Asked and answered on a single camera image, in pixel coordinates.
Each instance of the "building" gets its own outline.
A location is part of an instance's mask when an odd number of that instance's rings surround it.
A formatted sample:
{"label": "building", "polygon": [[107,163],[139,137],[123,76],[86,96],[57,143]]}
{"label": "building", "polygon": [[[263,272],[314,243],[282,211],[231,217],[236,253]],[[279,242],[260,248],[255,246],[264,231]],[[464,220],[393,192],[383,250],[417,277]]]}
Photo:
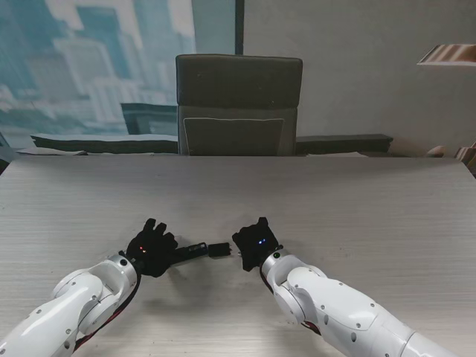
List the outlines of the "building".
{"label": "building", "polygon": [[114,68],[106,47],[93,39],[55,39],[54,47],[68,63],[80,94],[88,94],[87,86],[95,78],[114,77]]}
{"label": "building", "polygon": [[68,100],[51,103],[46,100],[33,102],[35,109],[46,116],[57,119],[70,117],[82,122],[96,121],[96,114],[89,99]]}
{"label": "building", "polygon": [[27,64],[43,99],[73,100],[79,97],[68,64],[61,54],[35,54],[27,58]]}
{"label": "building", "polygon": [[115,9],[77,6],[77,12],[84,27],[81,35],[103,43],[109,52],[116,75],[120,78],[131,78],[120,40],[120,25]]}
{"label": "building", "polygon": [[14,21],[33,51],[53,48],[53,39],[61,37],[61,31],[45,0],[0,1],[8,4]]}
{"label": "building", "polygon": [[0,0],[0,84],[16,99],[30,99],[38,93],[25,57],[32,51],[7,0]]}
{"label": "building", "polygon": [[164,76],[163,69],[164,63],[175,63],[176,56],[182,53],[181,35],[173,28],[169,3],[162,0],[133,1],[144,44],[142,63],[147,76],[151,77],[146,78],[147,84],[153,89],[175,91],[175,80]]}
{"label": "building", "polygon": [[0,110],[8,112],[15,108],[16,99],[5,84],[0,84]]}
{"label": "building", "polygon": [[142,90],[140,92],[139,103],[165,105],[167,104],[167,96],[161,91],[147,91]]}
{"label": "building", "polygon": [[120,46],[126,58],[127,67],[132,80],[144,83],[144,69],[139,58],[138,49],[135,47],[134,39],[130,35],[121,33],[119,35]]}
{"label": "building", "polygon": [[97,78],[88,86],[95,116],[102,123],[124,122],[121,103],[141,102],[140,83],[118,78]]}

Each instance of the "light wood tabletop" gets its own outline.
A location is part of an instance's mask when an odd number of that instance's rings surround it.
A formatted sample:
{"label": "light wood tabletop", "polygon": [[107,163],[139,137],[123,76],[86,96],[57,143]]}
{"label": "light wood tabletop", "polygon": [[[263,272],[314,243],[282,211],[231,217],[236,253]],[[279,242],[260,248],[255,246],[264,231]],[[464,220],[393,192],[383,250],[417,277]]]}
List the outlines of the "light wood tabletop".
{"label": "light wood tabletop", "polygon": [[[303,261],[473,356],[475,188],[446,159],[21,158],[0,176],[0,336],[63,276],[125,248],[149,217],[188,245],[231,242],[266,216]],[[145,277],[124,313],[74,356],[341,354],[288,323],[235,248]]]}

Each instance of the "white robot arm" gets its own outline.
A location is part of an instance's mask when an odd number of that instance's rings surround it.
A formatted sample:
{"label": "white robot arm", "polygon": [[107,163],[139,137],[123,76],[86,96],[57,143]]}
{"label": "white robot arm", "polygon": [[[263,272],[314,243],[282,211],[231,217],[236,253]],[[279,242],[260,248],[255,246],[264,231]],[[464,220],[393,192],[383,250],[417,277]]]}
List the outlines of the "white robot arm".
{"label": "white robot arm", "polygon": [[246,271],[260,267],[263,282],[291,320],[347,357],[456,357],[399,321],[377,302],[329,279],[279,245],[262,217],[233,235]]}
{"label": "white robot arm", "polygon": [[148,219],[120,252],[75,271],[54,288],[52,300],[27,316],[3,341],[0,357],[69,357],[134,298],[141,275],[160,277],[171,265],[197,257],[230,255],[230,245],[199,243],[177,248],[166,225]]}
{"label": "white robot arm", "polygon": [[[69,274],[54,288],[53,300],[32,311],[0,342],[0,356],[71,356],[125,308],[138,280],[121,255]],[[84,337],[77,341],[79,333]]]}

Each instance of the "skyscraper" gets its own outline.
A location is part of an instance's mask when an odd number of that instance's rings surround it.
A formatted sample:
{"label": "skyscraper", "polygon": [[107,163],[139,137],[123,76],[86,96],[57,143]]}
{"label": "skyscraper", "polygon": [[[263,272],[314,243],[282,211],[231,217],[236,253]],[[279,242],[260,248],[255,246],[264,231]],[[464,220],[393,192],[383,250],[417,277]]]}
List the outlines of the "skyscraper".
{"label": "skyscraper", "polygon": [[120,25],[116,11],[109,7],[78,6],[83,23],[82,35],[102,42],[109,52],[116,75],[130,78],[126,57],[120,43]]}
{"label": "skyscraper", "polygon": [[25,62],[31,51],[10,3],[0,0],[0,84],[6,85],[17,99],[28,99],[36,93]]}
{"label": "skyscraper", "polygon": [[119,35],[119,40],[124,56],[126,57],[131,79],[143,83],[144,69],[142,68],[141,60],[139,58],[138,50],[135,47],[134,39],[132,39],[130,35],[122,33]]}
{"label": "skyscraper", "polygon": [[114,68],[106,47],[93,39],[55,39],[54,47],[68,63],[74,83],[81,94],[94,78],[113,77]]}
{"label": "skyscraper", "polygon": [[167,0],[133,0],[144,47],[154,60],[175,60],[181,40],[173,29]]}
{"label": "skyscraper", "polygon": [[149,77],[147,84],[153,89],[175,91],[175,80],[165,77],[163,69],[174,67],[175,57],[181,53],[181,37],[173,28],[168,1],[133,1],[144,44],[142,62]]}
{"label": "skyscraper", "polygon": [[138,83],[118,78],[97,78],[88,86],[94,113],[102,123],[123,122],[121,103],[141,101]]}
{"label": "skyscraper", "polygon": [[35,54],[27,59],[36,85],[47,100],[72,100],[79,96],[69,67],[61,54]]}
{"label": "skyscraper", "polygon": [[13,18],[34,51],[53,48],[53,39],[61,37],[61,32],[45,0],[2,1],[8,3]]}

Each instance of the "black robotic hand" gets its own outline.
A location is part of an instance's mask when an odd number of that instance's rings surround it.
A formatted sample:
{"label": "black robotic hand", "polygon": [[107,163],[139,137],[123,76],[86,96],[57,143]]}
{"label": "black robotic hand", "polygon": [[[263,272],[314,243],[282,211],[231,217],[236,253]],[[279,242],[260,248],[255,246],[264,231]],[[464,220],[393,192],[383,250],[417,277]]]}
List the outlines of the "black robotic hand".
{"label": "black robotic hand", "polygon": [[283,247],[277,242],[265,217],[260,217],[256,225],[241,228],[233,235],[233,241],[241,252],[246,271],[260,266],[273,251]]}
{"label": "black robotic hand", "polygon": [[164,234],[167,225],[149,218],[142,231],[129,243],[126,256],[142,275],[160,277],[169,267],[178,246],[173,234]]}

